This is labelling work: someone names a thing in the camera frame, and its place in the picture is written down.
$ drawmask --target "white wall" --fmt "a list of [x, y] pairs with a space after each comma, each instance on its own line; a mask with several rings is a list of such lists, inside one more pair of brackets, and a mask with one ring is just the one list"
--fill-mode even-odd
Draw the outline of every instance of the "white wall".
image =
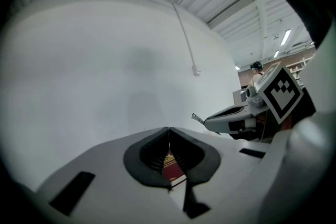
[[238, 75], [224, 41], [164, 0], [40, 0], [2, 38], [1, 146], [35, 190], [90, 147], [160, 126], [205, 129], [233, 104]]

